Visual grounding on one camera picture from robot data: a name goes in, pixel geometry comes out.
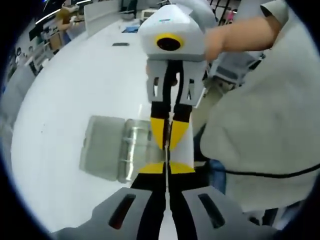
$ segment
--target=black wire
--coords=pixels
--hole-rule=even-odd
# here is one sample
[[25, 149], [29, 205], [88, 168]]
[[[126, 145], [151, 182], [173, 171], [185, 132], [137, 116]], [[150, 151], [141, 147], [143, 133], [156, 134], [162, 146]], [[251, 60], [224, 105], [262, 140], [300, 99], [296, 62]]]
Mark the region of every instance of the black wire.
[[173, 76], [172, 79], [176, 79], [177, 73], [179, 73], [179, 88], [178, 88], [178, 94], [176, 96], [175, 104], [179, 104], [184, 88], [184, 81], [185, 81], [185, 76], [184, 76], [184, 67], [183, 67], [183, 61], [181, 60], [171, 60], [169, 61], [168, 65], [173, 67]]
[[315, 166], [309, 167], [301, 171], [286, 173], [286, 174], [272, 174], [272, 173], [263, 173], [263, 172], [253, 172], [253, 171], [231, 171], [231, 170], [221, 170], [218, 168], [210, 168], [210, 169], [217, 172], [222, 172], [222, 173], [232, 174], [232, 175], [255, 176], [255, 177], [263, 177], [263, 178], [270, 178], [270, 179], [289, 179], [289, 178], [301, 176], [303, 174], [314, 172], [320, 169], [320, 164], [317, 164]]

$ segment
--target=jeans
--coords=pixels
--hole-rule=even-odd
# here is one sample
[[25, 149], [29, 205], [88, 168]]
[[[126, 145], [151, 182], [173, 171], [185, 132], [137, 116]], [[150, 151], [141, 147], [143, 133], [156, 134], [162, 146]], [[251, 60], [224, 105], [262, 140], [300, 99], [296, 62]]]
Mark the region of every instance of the jeans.
[[202, 135], [204, 134], [206, 125], [203, 125], [200, 131], [193, 138], [193, 149], [194, 149], [194, 160], [200, 162], [206, 162], [206, 166], [208, 167], [208, 179], [209, 184], [216, 189], [218, 189], [221, 193], [226, 194], [226, 173], [225, 167], [222, 163], [215, 159], [210, 159], [205, 157], [200, 150], [200, 140]]
[[63, 32], [62, 37], [63, 37], [64, 45], [67, 45], [68, 43], [70, 43], [70, 42], [71, 42], [71, 39], [70, 39], [70, 37], [69, 37], [68, 33]]

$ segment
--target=white table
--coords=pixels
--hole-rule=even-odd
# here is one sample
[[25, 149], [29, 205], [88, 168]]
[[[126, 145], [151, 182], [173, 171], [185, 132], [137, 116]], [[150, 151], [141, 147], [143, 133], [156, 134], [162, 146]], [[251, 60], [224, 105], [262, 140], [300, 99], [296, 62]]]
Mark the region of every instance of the white table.
[[[79, 169], [92, 115], [124, 119], [150, 115], [147, 56], [138, 35], [120, 33], [121, 28], [116, 22], [66, 45], [37, 76], [19, 111], [11, 147], [14, 180], [25, 203], [50, 232], [86, 222], [95, 206], [126, 186]], [[130, 46], [111, 47], [115, 42]], [[193, 165], [192, 124], [171, 160]], [[164, 221], [174, 231], [172, 223]]]

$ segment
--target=person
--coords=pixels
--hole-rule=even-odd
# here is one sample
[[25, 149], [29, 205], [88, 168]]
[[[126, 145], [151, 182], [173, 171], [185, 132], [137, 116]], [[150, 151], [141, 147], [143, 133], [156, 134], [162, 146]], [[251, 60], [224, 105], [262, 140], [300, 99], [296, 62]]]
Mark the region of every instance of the person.
[[317, 49], [284, 0], [267, 2], [261, 10], [264, 17], [206, 33], [209, 62], [222, 52], [271, 50], [243, 86], [212, 107], [194, 138], [195, 160], [208, 161], [211, 176], [225, 181], [222, 191], [244, 212], [304, 200], [320, 166]]
[[34, 52], [34, 47], [29, 46], [28, 50], [29, 50], [29, 55], [31, 55]]
[[59, 31], [63, 32], [64, 44], [71, 42], [68, 30], [77, 26], [77, 21], [82, 20], [82, 16], [77, 15], [78, 5], [72, 5], [71, 0], [63, 2], [60, 11], [55, 15], [56, 25]]
[[16, 57], [15, 57], [15, 64], [18, 66], [22, 64], [22, 62], [26, 59], [26, 55], [22, 52], [21, 47], [16, 49]]

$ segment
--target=chair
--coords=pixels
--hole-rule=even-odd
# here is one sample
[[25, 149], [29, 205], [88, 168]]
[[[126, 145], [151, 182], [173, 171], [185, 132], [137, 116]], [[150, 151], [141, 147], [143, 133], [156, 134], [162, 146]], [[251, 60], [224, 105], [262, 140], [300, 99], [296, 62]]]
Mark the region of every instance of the chair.
[[133, 20], [137, 18], [138, 0], [130, 0], [128, 6], [124, 6], [124, 0], [121, 0], [120, 12], [123, 20]]

